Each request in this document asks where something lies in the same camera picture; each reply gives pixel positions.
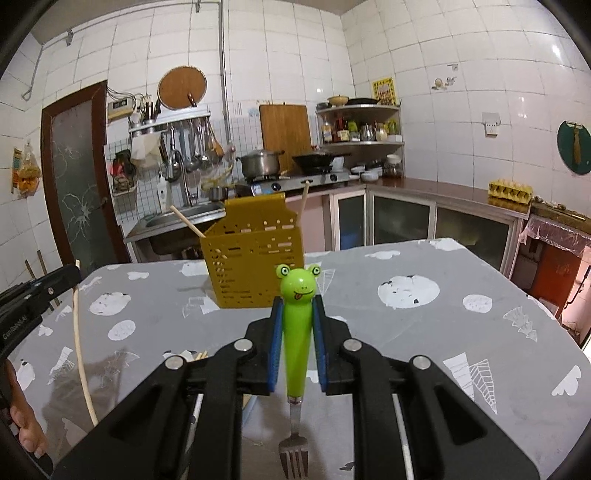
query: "cabinet door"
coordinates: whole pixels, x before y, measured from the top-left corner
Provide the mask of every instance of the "cabinet door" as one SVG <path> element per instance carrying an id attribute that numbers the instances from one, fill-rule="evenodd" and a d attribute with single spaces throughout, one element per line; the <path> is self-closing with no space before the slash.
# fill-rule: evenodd
<path id="1" fill-rule="evenodd" d="M 365 192 L 334 195 L 332 209 L 334 249 L 366 245 Z"/>
<path id="2" fill-rule="evenodd" d="M 437 207 L 435 237 L 451 237 L 497 270 L 507 248 L 510 224 Z"/>
<path id="3" fill-rule="evenodd" d="M 373 195 L 372 204 L 374 245 L 429 237 L 431 203 Z"/>

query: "gray tablecloth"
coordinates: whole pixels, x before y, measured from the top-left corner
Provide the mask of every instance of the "gray tablecloth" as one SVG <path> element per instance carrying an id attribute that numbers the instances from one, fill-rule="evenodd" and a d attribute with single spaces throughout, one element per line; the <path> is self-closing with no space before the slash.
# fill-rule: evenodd
<path id="1" fill-rule="evenodd" d="M 392 358 L 433 359 L 542 478 L 568 454 L 591 417 L 589 361 L 537 301 L 499 272 L 450 239 L 310 254 L 306 261 L 321 264 L 328 315 Z M 99 418 L 168 352 L 213 355 L 269 310 L 218 309 L 204 262 L 97 270 L 81 287 L 80 328 Z M 92 428 L 72 331 L 71 308 L 63 304 L 13 356 L 56 460 Z M 353 461 L 351 399 L 320 392 L 313 350 L 309 370 L 302 430 L 310 441 L 310 478 L 353 478 L 341 469 Z M 277 444 L 288 430 L 281 373 L 276 393 L 257 399 L 243 430 L 243 478 L 282 478 Z"/>

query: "egg carton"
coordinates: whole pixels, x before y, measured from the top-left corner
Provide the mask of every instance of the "egg carton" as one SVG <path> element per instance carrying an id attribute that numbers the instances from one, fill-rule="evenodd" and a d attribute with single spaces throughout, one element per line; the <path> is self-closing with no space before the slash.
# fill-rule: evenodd
<path id="1" fill-rule="evenodd" d="M 524 183 L 498 179 L 488 184 L 488 195 L 527 205 L 532 199 L 533 189 Z"/>

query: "door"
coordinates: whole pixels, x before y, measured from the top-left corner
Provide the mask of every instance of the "door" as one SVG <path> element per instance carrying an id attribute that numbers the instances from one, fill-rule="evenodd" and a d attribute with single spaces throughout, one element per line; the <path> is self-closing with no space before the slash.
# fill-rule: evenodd
<path id="1" fill-rule="evenodd" d="M 367 245 L 365 190 L 331 195 L 330 210 L 335 251 Z"/>
<path id="2" fill-rule="evenodd" d="M 437 206 L 435 237 L 451 237 L 501 271 L 513 222 Z"/>
<path id="3" fill-rule="evenodd" d="M 391 194 L 370 193 L 370 245 L 432 238 L 435 203 Z"/>
<path id="4" fill-rule="evenodd" d="M 129 262 L 109 191 L 103 145 L 106 82 L 52 103 L 41 116 L 41 165 L 51 230 L 64 264 L 83 275 Z"/>

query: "bowl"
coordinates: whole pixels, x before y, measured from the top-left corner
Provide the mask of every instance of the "bowl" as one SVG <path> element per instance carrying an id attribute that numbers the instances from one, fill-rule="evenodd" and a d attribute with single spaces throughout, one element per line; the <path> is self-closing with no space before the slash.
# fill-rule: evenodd
<path id="1" fill-rule="evenodd" d="M 330 97 L 328 101 L 332 106 L 343 106 L 347 105 L 349 97 L 346 97 L 345 95 L 335 95 L 334 97 Z"/>
<path id="2" fill-rule="evenodd" d="M 379 175 L 376 171 L 366 171 L 361 174 L 363 181 L 378 181 Z"/>

